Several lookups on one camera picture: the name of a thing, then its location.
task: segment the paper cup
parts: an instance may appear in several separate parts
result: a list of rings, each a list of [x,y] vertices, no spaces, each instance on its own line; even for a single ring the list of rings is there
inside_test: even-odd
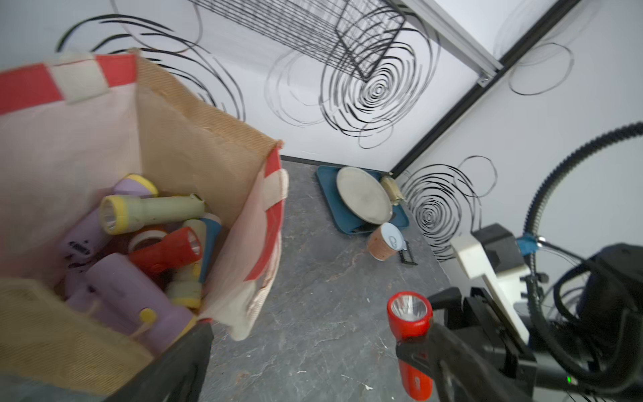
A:
[[[384,261],[404,247],[404,237],[394,224],[386,222],[370,234],[367,247],[375,259]]]

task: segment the white bracket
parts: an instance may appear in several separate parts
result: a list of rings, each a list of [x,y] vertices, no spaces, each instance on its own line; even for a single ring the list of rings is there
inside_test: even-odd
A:
[[[496,72],[502,69],[502,64],[444,11],[435,0],[394,0],[394,3],[402,11],[409,10],[415,13],[438,31],[441,36],[440,45],[443,49],[456,56],[481,77],[489,77],[484,85],[478,81],[480,86],[484,87],[488,81],[491,81],[491,78],[496,76]],[[408,19],[408,22],[412,25],[419,23],[414,19]]]
[[[513,270],[496,274],[482,248],[482,244],[471,234],[451,239],[460,267],[469,279],[482,277],[485,285],[498,307],[514,327],[523,342],[529,342],[529,330],[514,309],[514,304],[522,300],[521,293],[527,291],[527,285],[520,280],[529,273],[529,267],[521,265]]]
[[[493,77],[490,77],[490,76],[486,75],[485,73],[482,73],[482,75],[480,75],[480,78],[478,78],[478,80],[476,82],[478,82],[479,86],[484,88],[485,86],[489,85],[489,83],[491,82],[492,78]]]

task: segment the green flashlight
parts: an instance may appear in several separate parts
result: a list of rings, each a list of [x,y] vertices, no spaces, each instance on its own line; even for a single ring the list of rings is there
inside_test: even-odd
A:
[[[111,235],[135,232],[150,224],[199,218],[205,203],[192,194],[188,197],[139,198],[107,196],[100,203],[100,224]]]
[[[189,219],[183,223],[183,227],[191,228],[199,239],[203,250],[207,250],[207,232],[208,228],[205,222],[198,219]],[[165,294],[172,304],[185,306],[189,309],[199,309],[201,306],[201,290],[203,285],[199,282],[203,259],[193,262],[187,266],[179,268],[174,273],[174,278],[165,290]]]

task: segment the metal plate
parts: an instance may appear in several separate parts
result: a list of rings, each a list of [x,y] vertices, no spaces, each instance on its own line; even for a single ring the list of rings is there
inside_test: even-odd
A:
[[[364,170],[346,166],[337,173],[341,200],[366,222],[383,224],[391,219],[393,208],[384,188]]]

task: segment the flashlight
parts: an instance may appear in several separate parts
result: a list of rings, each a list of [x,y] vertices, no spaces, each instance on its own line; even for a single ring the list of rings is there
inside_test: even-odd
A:
[[[221,232],[221,219],[216,215],[205,213],[199,220],[205,223],[207,227],[206,242],[203,246],[203,263],[201,264],[201,276],[199,277],[199,282],[204,284],[205,278],[208,275],[208,269],[210,268],[210,264],[212,262],[214,243],[217,240],[217,236],[219,236],[219,233]]]
[[[201,243],[189,227],[175,230],[158,243],[128,255],[129,260],[148,277],[155,277],[170,268],[186,266],[202,256]]]
[[[80,288],[87,286],[85,272],[91,268],[91,263],[80,264],[72,262],[65,269],[65,297],[69,298]]]
[[[124,317],[110,303],[102,300],[96,289],[88,283],[78,287],[65,304],[72,310],[83,313],[124,335],[132,334],[140,326]]]
[[[189,219],[183,223],[184,228],[194,231],[199,243],[207,250],[207,226],[205,222],[197,219]],[[174,273],[174,278],[165,290],[165,294],[172,303],[185,306],[190,309],[198,309],[201,306],[201,290],[203,285],[199,282],[201,270],[203,269],[203,258],[193,264],[179,268]]]
[[[122,254],[110,254],[98,261],[87,270],[86,279],[105,309],[118,313],[119,325],[135,324],[137,330],[128,335],[155,355],[161,354],[196,324],[196,317],[187,308],[170,303],[163,292]],[[116,322],[104,324],[116,325]]]
[[[426,335],[431,326],[433,308],[426,297],[416,292],[400,292],[388,300],[388,325],[399,342]],[[433,392],[433,380],[420,370],[399,361],[400,376],[406,393],[416,401],[425,401]]]
[[[135,196],[107,196],[100,203],[98,215],[105,232],[111,235],[135,232],[150,224],[162,224],[198,218],[205,203],[195,194],[189,197],[141,199]]]
[[[137,174],[130,174],[119,181],[113,194],[129,194],[138,197],[156,197],[158,190],[148,180]],[[98,208],[78,222],[59,244],[59,250],[71,262],[85,262],[94,257],[107,245],[111,236],[100,225]]]

